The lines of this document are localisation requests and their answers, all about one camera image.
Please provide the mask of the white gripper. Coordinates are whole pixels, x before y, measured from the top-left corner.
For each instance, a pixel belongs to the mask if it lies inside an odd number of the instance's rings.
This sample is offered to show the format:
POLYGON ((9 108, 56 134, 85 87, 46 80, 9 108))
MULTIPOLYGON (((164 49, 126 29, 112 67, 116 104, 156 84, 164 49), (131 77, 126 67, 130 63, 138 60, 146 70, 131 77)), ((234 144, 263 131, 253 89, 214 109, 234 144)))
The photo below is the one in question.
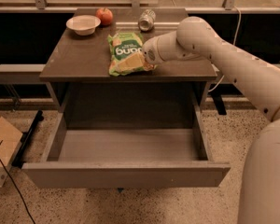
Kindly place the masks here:
POLYGON ((199 59, 199 54, 186 48, 186 45, 190 44, 191 41, 192 33, 190 30, 185 32, 176 30, 164 35, 154 36, 143 45, 143 54, 135 52, 129 55, 127 58, 120 60, 115 65, 115 69, 121 74, 142 71, 145 59, 150 64, 199 59))

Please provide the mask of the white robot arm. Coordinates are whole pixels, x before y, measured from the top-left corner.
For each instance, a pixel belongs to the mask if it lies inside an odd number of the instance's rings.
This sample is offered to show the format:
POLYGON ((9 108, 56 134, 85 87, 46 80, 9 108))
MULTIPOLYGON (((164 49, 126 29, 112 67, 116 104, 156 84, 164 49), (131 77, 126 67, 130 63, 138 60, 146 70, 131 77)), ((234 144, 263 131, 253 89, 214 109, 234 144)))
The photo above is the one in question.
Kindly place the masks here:
POLYGON ((194 16, 147 40, 142 53, 150 64, 203 56, 270 122, 246 154, 238 224, 280 224, 280 68, 223 40, 194 16))

